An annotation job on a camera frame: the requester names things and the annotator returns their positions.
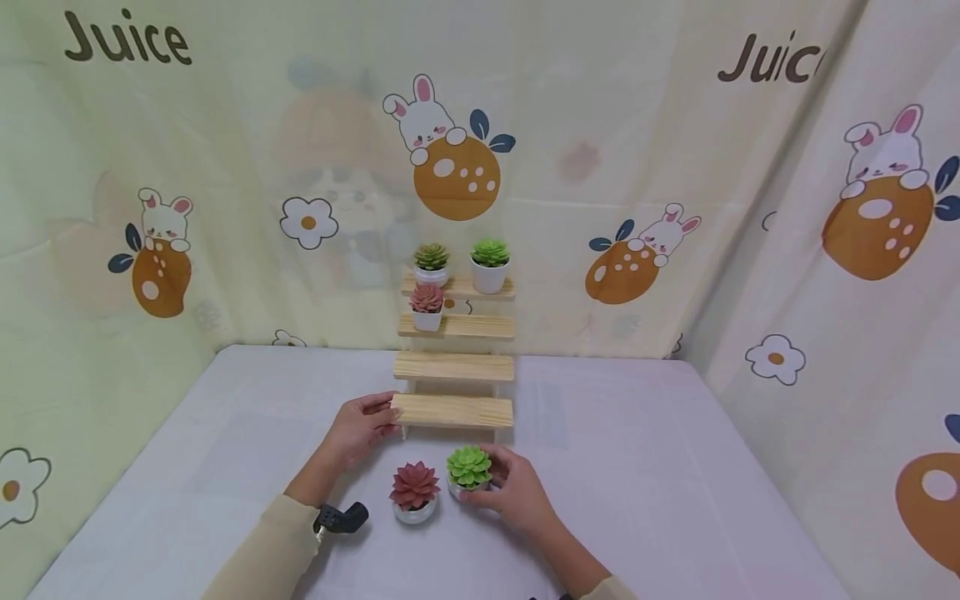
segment succulent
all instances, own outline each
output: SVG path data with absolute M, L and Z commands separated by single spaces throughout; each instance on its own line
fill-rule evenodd
M 457 448 L 446 458 L 450 480 L 468 490 L 491 480 L 490 465 L 490 455 L 476 445 Z
M 502 267 L 510 262 L 507 243 L 494 238 L 482 239 L 474 244 L 470 256 L 481 267 Z
M 433 476 L 434 469 L 427 468 L 423 461 L 400 467 L 394 475 L 394 490 L 390 493 L 401 511 L 416 511 L 437 497 L 440 488 L 437 487 L 437 478 Z
M 414 262 L 424 271 L 439 271 L 449 258 L 450 253 L 443 244 L 423 244 L 414 253 Z
M 444 307 L 444 290 L 433 283 L 418 283 L 410 295 L 415 313 L 439 313 Z

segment potted succulent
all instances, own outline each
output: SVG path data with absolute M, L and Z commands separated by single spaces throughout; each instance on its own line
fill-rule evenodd
M 423 244 L 414 253 L 414 279 L 444 287 L 449 279 L 446 271 L 446 261 L 449 259 L 450 253 L 443 244 Z
M 490 455 L 480 446 L 465 445 L 446 458 L 450 493 L 458 501 L 460 492 L 485 490 L 490 485 Z
M 390 499 L 394 501 L 394 516 L 408 525 L 423 523 L 437 510 L 437 478 L 434 469 L 427 468 L 423 461 L 396 470 L 394 490 Z
M 414 327 L 418 330 L 440 329 L 444 290 L 433 283 L 418 283 L 414 293 L 410 295 L 410 308 L 414 309 Z
M 473 245 L 473 287 L 481 294 L 496 294 L 507 279 L 510 251 L 503 240 L 487 238 Z

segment cartoon bunny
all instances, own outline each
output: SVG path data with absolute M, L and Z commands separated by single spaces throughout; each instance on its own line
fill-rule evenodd
M 433 82 L 426 75 L 414 78 L 414 97 L 410 104 L 402 96 L 390 94 L 383 99 L 383 111 L 392 114 L 400 124 L 400 135 L 410 151 L 410 162 L 420 166 L 427 161 L 426 147 L 442 137 L 452 146 L 467 139 L 467 131 L 453 124 L 446 109 L 437 102 Z
M 684 208 L 677 203 L 670 203 L 663 210 L 663 217 L 636 237 L 657 253 L 654 265 L 665 267 L 669 262 L 668 257 L 680 246 L 684 237 L 700 226 L 700 217 L 690 217 L 681 222 L 682 216 L 684 216 Z
M 880 132 L 877 123 L 860 123 L 851 127 L 844 140 L 853 145 L 847 187 L 840 198 L 855 198 L 867 189 L 866 181 L 900 176 L 900 186 L 914 190 L 925 186 L 930 175 L 924 170 L 917 128 L 924 116 L 920 105 L 900 111 L 888 132 Z
M 147 250 L 153 250 L 155 242 L 167 239 L 174 252 L 190 250 L 190 242 L 186 241 L 186 216 L 193 210 L 190 199 L 180 196 L 172 204 L 163 204 L 159 193 L 149 187 L 141 188 L 136 195 L 143 203 L 143 245 Z

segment wooden shelf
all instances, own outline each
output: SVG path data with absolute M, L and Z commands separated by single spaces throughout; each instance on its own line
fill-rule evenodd
M 514 359 L 492 354 L 402 351 L 396 354 L 394 378 L 506 383 L 514 380 Z
M 490 315 L 444 315 L 438 331 L 420 331 L 414 327 L 413 313 L 400 315 L 397 335 L 406 338 L 490 338 L 510 342 L 516 335 L 514 320 Z
M 403 276 L 403 285 L 400 286 L 400 293 L 404 296 L 410 296 L 414 293 L 414 274 L 408 273 Z M 516 298 L 516 288 L 512 279 L 507 277 L 506 282 L 496 294 L 481 294 L 473 289 L 473 278 L 470 276 L 450 276 L 449 281 L 444 286 L 444 294 L 454 300 L 487 300 L 492 302 L 511 302 Z
M 451 429 L 498 429 L 514 426 L 514 404 L 507 398 L 394 394 L 403 408 L 397 423 Z

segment white ceramic pot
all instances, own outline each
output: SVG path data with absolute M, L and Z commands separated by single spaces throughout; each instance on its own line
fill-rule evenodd
M 436 331 L 440 329 L 440 319 L 444 315 L 443 310 L 439 313 L 419 313 L 414 311 L 414 327 L 419 331 Z
M 473 267 L 473 289 L 481 294 L 496 294 L 507 280 L 507 267 L 510 263 L 502 267 L 484 267 L 473 262 L 471 258 L 470 266 Z
M 450 275 L 446 267 L 439 271 L 424 271 L 420 267 L 414 267 L 414 279 L 418 283 L 433 283 L 437 287 L 444 287 Z
M 485 481 L 476 488 L 469 490 L 463 486 L 458 486 L 449 476 L 446 477 L 446 488 L 450 490 L 450 494 L 457 499 L 457 502 L 460 502 L 460 492 L 481 492 L 483 490 L 488 490 L 490 488 L 490 481 Z
M 399 505 L 395 502 L 394 505 L 394 516 L 396 520 L 401 523 L 406 523 L 407 525 L 420 525 L 437 510 L 437 502 L 440 500 L 439 497 L 435 497 L 433 500 L 426 503 L 426 506 L 420 508 L 418 511 L 401 511 Z

